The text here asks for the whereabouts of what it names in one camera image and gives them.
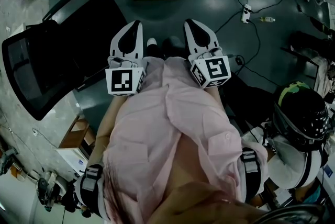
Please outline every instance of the small bottle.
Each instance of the small bottle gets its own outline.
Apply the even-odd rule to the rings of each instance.
[[[273,17],[261,17],[261,22],[275,22],[276,19]]]

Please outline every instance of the pink shirt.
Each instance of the pink shirt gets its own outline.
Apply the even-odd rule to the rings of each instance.
[[[162,200],[182,133],[198,145],[200,165],[209,182],[244,201],[242,147],[257,153],[263,182],[267,179],[266,150],[241,139],[214,98],[193,81],[184,59],[146,60],[149,65],[141,93],[120,109],[104,153],[104,164],[114,169],[132,218],[146,223]]]

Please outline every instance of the shoe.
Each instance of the shoe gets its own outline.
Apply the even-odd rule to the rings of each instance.
[[[148,42],[147,42],[147,47],[154,44],[155,46],[157,45],[157,42],[155,40],[155,38],[149,38]]]

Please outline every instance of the concrete floor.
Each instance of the concrete floor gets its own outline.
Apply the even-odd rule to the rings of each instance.
[[[32,25],[41,22],[48,10],[49,0],[0,0],[0,43],[22,23]],[[1,136],[17,149],[19,152],[17,158],[26,171],[34,169],[41,173],[43,166],[45,170],[56,170],[67,180],[72,179],[74,177],[72,168],[54,150],[54,146],[60,144],[75,116],[80,112],[73,93],[64,97],[42,121],[36,121],[22,107],[8,82],[2,51],[0,51],[0,70]],[[40,132],[37,136],[34,135],[33,128]]]
[[[21,23],[35,24],[41,21],[43,15],[49,9],[48,4],[50,3],[50,6],[53,6],[58,1],[0,0],[0,16],[2,18],[0,20],[0,42],[2,43]],[[237,0],[115,1],[128,22],[135,19],[142,21],[145,39],[155,37],[159,43],[170,35],[178,36],[183,40],[182,25],[186,18],[194,18],[216,30],[233,13],[241,9]],[[278,1],[250,0],[250,5],[252,10],[255,11]],[[318,18],[326,25],[329,24],[326,4],[316,6],[313,1],[306,3],[304,0],[298,0],[298,2],[306,14]],[[71,7],[65,7],[57,16],[58,18],[66,17],[69,13],[71,13]],[[276,22],[271,24],[262,23],[259,21],[261,16],[273,16],[276,18]],[[284,84],[292,80],[303,80],[312,85],[313,81],[304,74],[311,73],[311,75],[314,75],[315,70],[306,63],[299,62],[294,56],[280,50],[280,47],[288,46],[287,38],[291,32],[296,30],[322,37],[322,34],[312,26],[308,17],[298,12],[295,2],[285,0],[279,6],[252,15],[251,19],[257,26],[262,47],[257,58],[248,66],[278,84]],[[248,60],[257,50],[258,40],[253,26],[241,23],[240,16],[236,16],[217,36],[226,54],[241,54]],[[65,178],[71,179],[73,170],[53,151],[53,146],[41,134],[55,146],[59,145],[69,125],[80,111],[76,106],[74,95],[70,93],[42,121],[35,121],[21,107],[14,95],[4,74],[2,57],[0,59],[0,69],[2,70],[0,108],[8,119],[8,122],[4,118],[1,119],[3,125],[0,129],[1,134],[9,144],[16,146],[20,152],[18,158],[27,170],[35,169],[41,172],[42,164],[44,169],[54,169]],[[234,59],[230,59],[230,65],[233,71],[238,68]],[[270,92],[273,92],[276,88],[265,79],[246,69],[241,72],[240,77],[247,84]],[[111,96],[106,91],[105,81],[102,80],[75,94],[86,118],[96,131],[111,100]],[[6,129],[8,124],[28,147]],[[33,128],[37,129],[40,134],[34,136]]]
[[[49,0],[50,6],[59,0]],[[165,38],[174,35],[182,41],[183,23],[187,18],[196,19],[213,30],[217,30],[232,14],[242,9],[237,0],[178,0],[178,1],[133,1],[115,0],[127,22],[140,20],[143,24],[144,39],[155,37],[158,43]],[[311,0],[297,0],[303,11],[310,16],[318,18],[321,22],[329,25],[327,4],[316,6]],[[57,16],[64,18],[71,13],[74,2],[65,7]],[[279,0],[250,0],[249,4],[253,11],[267,7],[279,2]],[[272,16],[276,18],[275,23],[262,23],[261,16]],[[222,30],[217,33],[220,46],[226,54],[240,54],[249,60],[258,48],[258,40],[254,27],[251,24],[243,24],[240,15],[234,17]],[[287,39],[293,31],[304,31],[317,37],[324,37],[310,23],[308,17],[300,13],[294,0],[284,0],[280,5],[269,8],[251,16],[255,22],[261,39],[259,55],[249,63],[248,67],[266,76],[277,84],[285,84],[293,80],[303,80],[313,86],[312,79],[305,74],[314,76],[316,69],[313,66],[299,61],[296,57],[282,51],[280,47],[288,47]],[[236,71],[235,58],[230,59],[231,69]],[[260,87],[273,92],[276,86],[243,69],[240,77],[250,86]],[[94,130],[97,130],[99,122],[106,111],[111,100],[107,94],[106,82],[85,89],[75,96],[80,104],[86,119]]]

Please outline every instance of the black helmet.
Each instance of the black helmet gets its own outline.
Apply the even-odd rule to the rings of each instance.
[[[307,84],[297,81],[280,86],[274,93],[273,124],[299,151],[318,150],[329,128],[322,97]]]

